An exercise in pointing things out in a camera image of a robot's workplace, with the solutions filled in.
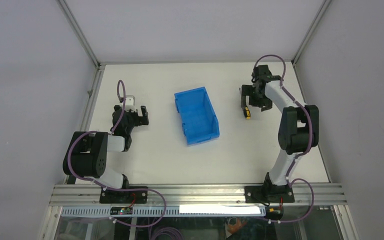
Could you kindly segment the yellow black handled screwdriver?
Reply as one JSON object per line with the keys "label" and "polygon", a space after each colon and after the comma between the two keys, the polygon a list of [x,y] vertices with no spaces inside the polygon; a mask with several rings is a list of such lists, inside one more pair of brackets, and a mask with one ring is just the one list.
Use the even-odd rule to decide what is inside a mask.
{"label": "yellow black handled screwdriver", "polygon": [[247,96],[249,96],[249,87],[242,85],[240,88],[240,107],[242,109],[245,119],[251,118],[251,113],[247,105]]}

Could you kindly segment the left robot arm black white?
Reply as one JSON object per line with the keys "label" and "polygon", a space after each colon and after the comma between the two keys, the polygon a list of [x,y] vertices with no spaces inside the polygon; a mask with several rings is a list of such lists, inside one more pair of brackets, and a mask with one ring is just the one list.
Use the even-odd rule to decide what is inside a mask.
{"label": "left robot arm black white", "polygon": [[103,190],[111,190],[111,197],[118,203],[125,203],[131,196],[126,175],[107,166],[108,152],[127,152],[132,144],[135,127],[149,125],[146,106],[114,106],[111,132],[76,131],[63,160],[62,169],[66,175],[95,183]]}

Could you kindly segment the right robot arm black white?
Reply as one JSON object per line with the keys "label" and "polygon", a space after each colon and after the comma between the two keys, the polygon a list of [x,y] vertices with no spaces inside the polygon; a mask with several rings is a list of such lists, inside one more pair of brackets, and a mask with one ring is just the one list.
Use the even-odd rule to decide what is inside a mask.
{"label": "right robot arm black white", "polygon": [[251,192],[267,202],[291,196],[290,175],[300,158],[319,141],[319,109],[316,105],[300,103],[285,87],[282,75],[273,75],[267,65],[256,65],[251,74],[251,85],[240,88],[240,107],[249,120],[249,106],[261,111],[277,107],[281,113],[277,134],[280,152],[272,169],[266,174],[262,186]]}

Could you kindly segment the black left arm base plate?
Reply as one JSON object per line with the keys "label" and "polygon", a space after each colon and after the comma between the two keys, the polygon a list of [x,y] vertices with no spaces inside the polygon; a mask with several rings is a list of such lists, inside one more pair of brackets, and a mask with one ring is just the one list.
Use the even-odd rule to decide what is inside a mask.
{"label": "black left arm base plate", "polygon": [[146,186],[131,187],[127,191],[101,190],[100,204],[146,204],[148,188]]}

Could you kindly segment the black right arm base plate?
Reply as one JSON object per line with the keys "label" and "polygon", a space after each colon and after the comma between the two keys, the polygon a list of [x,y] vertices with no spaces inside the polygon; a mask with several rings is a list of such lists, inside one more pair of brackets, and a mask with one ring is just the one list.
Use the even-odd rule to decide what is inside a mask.
{"label": "black right arm base plate", "polygon": [[244,187],[246,203],[280,204],[294,203],[295,197],[291,187],[288,185],[274,185],[271,187],[263,185],[248,185]]}

